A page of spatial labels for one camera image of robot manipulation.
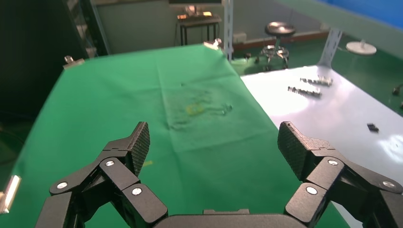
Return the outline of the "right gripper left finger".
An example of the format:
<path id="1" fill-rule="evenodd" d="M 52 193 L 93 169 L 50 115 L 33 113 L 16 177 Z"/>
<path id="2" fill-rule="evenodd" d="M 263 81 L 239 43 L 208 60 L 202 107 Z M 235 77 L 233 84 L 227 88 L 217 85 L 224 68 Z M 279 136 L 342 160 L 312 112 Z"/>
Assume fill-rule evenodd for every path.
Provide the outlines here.
<path id="1" fill-rule="evenodd" d="M 128 137 L 108 142 L 92 163 L 50 187 L 35 226 L 83 228 L 110 203 L 128 226 L 154 227 L 168 210 L 139 179 L 149 147 L 146 122 L 139 122 Z"/>

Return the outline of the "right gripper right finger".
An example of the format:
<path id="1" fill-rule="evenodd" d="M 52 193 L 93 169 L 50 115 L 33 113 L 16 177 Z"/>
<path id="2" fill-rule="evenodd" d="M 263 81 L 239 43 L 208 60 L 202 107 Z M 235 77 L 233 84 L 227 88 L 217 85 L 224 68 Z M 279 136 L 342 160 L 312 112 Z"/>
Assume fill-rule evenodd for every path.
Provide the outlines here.
<path id="1" fill-rule="evenodd" d="M 278 129 L 278 149 L 301 185 L 285 213 L 313 228 L 330 202 L 343 206 L 364 228 L 403 225 L 403 188 L 345 158 L 325 140 L 303 135 L 289 121 Z"/>

